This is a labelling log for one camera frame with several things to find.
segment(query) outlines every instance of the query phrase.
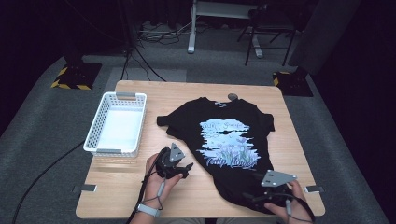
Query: white watch strap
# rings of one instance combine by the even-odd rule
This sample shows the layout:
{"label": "white watch strap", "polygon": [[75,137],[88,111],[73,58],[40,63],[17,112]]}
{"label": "white watch strap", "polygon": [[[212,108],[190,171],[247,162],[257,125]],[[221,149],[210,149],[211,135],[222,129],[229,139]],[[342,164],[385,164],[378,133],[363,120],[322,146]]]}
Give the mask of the white watch strap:
{"label": "white watch strap", "polygon": [[148,207],[142,203],[137,206],[137,211],[144,212],[154,217],[158,217],[161,214],[161,211],[152,207]]}

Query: gray carpet floor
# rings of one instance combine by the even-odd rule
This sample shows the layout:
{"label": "gray carpet floor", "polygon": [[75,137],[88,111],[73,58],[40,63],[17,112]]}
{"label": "gray carpet floor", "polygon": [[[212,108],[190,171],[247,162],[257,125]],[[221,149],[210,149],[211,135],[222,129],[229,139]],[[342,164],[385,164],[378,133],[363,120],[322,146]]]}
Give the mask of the gray carpet floor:
{"label": "gray carpet floor", "polygon": [[[187,35],[162,40],[176,40],[173,44],[139,42],[137,48],[157,74],[170,81],[273,86],[273,72],[294,70],[281,66],[283,49],[264,50],[263,59],[252,52],[251,62],[244,66],[248,38],[237,43],[239,32],[224,27],[201,30],[194,54],[187,53]],[[277,41],[286,40],[281,36]],[[1,136],[0,223],[11,223],[36,177],[85,139],[102,94],[114,90],[122,77],[121,54],[87,55],[83,60],[103,65],[93,90],[51,88],[65,65],[61,58],[43,73]],[[146,71],[151,80],[158,80],[134,50],[122,78],[144,80]],[[317,223],[388,223],[318,90],[310,77],[307,81],[314,97],[284,98],[314,178],[326,189],[321,195],[326,214]],[[91,160],[92,155],[78,147],[49,169],[26,196],[17,223],[124,223],[76,216],[78,194],[72,189],[84,184]]]}

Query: person's left hand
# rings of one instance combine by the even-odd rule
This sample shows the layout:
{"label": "person's left hand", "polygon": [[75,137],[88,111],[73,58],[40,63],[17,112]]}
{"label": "person's left hand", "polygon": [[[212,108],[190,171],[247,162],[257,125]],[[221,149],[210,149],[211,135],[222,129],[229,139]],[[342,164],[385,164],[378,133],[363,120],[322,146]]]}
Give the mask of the person's left hand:
{"label": "person's left hand", "polygon": [[[155,159],[157,158],[157,156],[158,156],[158,153],[154,154],[150,158],[148,158],[148,160],[146,162],[146,175],[149,175],[148,174],[149,168],[155,162]],[[177,182],[183,177],[183,174],[175,175],[174,177],[172,177],[170,179],[166,179],[165,185],[163,188],[163,193],[161,194],[159,199],[156,199],[158,190],[160,189],[161,183],[163,182],[163,178],[160,177],[159,175],[157,175],[156,172],[157,172],[156,167],[154,165],[154,168],[151,171],[152,175],[148,178],[148,183],[146,185],[144,204],[149,207],[152,207],[154,209],[159,209],[159,208],[161,208],[162,203],[169,196],[173,186],[175,184],[177,184]]]}

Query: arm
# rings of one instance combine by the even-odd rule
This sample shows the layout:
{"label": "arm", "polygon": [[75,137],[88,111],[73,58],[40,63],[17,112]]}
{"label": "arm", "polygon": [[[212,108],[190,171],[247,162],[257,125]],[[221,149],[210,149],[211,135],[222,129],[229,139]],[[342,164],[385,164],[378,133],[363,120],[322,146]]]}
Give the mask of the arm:
{"label": "arm", "polygon": [[[303,194],[303,190],[297,180],[293,180],[289,182],[291,185],[291,190],[293,195],[297,198],[300,198],[306,202],[306,198]],[[272,203],[266,203],[264,206],[274,214],[281,217],[285,223],[288,224],[306,224],[306,223],[313,223],[311,217],[308,215],[308,212],[303,208],[300,203],[296,200],[291,202],[291,214],[288,215],[286,208],[279,207]]]}
{"label": "arm", "polygon": [[[149,171],[150,167],[155,162],[156,157],[158,154],[155,154],[148,158],[146,163],[146,173]],[[144,205],[154,208],[154,209],[161,209],[162,203],[166,200],[169,196],[172,187],[183,177],[182,174],[175,175],[170,179],[164,180],[159,175],[156,174],[155,165],[153,165],[153,169],[148,178],[148,183],[145,188],[145,195],[144,200],[142,201]],[[161,187],[161,184],[164,183],[163,192],[160,197],[157,197],[158,191]],[[130,222],[131,224],[138,223],[138,224],[152,224],[154,223],[154,216],[146,214],[144,212],[138,212],[134,215],[134,218]]]}

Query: hand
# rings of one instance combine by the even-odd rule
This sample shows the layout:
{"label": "hand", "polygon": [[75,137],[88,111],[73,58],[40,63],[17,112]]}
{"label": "hand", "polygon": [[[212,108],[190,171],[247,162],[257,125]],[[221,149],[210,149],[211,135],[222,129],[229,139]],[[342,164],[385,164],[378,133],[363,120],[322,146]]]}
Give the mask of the hand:
{"label": "hand", "polygon": [[[148,174],[149,168],[155,162],[155,159],[157,158],[157,156],[158,156],[158,153],[154,154],[150,158],[148,158],[148,160],[146,162],[146,175],[149,175]],[[159,209],[159,208],[161,208],[161,204],[169,196],[169,194],[172,190],[172,187],[183,177],[183,174],[175,175],[174,177],[172,177],[170,179],[166,179],[165,185],[163,188],[163,193],[161,194],[160,198],[157,199],[156,198],[157,193],[158,193],[158,190],[160,189],[161,184],[163,183],[163,178],[156,174],[155,165],[154,165],[154,168],[152,169],[151,173],[152,173],[152,175],[148,178],[148,183],[146,185],[144,204],[149,207]]]}
{"label": "hand", "polygon": [[[300,183],[297,180],[293,180],[289,182],[289,184],[291,185],[291,191],[293,195],[297,198],[301,198],[302,200],[306,201]],[[308,215],[308,212],[306,212],[303,206],[300,205],[296,200],[293,200],[291,202],[292,217],[288,216],[288,213],[286,212],[286,208],[279,207],[273,203],[266,203],[264,207],[270,210],[271,212],[273,212],[275,215],[281,217],[285,221],[285,223],[288,224],[299,224],[299,223],[306,224],[307,221],[312,222],[311,217]]]}

